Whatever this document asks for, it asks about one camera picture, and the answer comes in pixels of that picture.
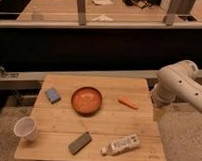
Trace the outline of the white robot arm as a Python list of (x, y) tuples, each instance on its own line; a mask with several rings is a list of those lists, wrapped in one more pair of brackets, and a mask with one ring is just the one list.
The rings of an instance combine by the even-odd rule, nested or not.
[(150, 92), (153, 103), (162, 107), (179, 97), (202, 113), (202, 85), (195, 81), (198, 72), (197, 64), (191, 60), (162, 67), (157, 73), (158, 81)]

